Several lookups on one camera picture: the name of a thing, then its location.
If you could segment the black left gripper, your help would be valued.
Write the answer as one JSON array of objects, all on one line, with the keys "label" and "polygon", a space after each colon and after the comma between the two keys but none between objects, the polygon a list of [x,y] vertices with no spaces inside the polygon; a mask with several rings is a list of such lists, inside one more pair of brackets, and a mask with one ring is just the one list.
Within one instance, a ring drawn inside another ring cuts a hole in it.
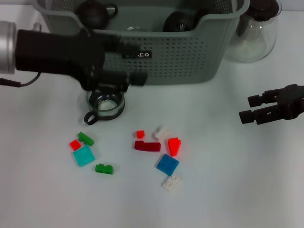
[{"label": "black left gripper", "polygon": [[75,35],[19,30],[15,48],[16,69],[71,76],[86,91],[126,92],[129,85],[144,86],[148,73],[103,71],[105,53],[135,57],[140,47],[121,36],[84,29]]}]

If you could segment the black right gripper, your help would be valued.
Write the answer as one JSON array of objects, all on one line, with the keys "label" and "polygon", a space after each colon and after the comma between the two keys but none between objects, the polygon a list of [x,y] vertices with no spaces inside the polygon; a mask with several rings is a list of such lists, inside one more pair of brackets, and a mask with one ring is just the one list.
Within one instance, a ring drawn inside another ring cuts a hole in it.
[{"label": "black right gripper", "polygon": [[273,105],[254,111],[239,112],[242,124],[253,123],[257,125],[265,124],[277,120],[292,120],[304,112],[304,86],[288,85],[283,89],[267,90],[262,95],[248,97],[250,107],[261,106],[276,102],[278,96],[278,105]]}]

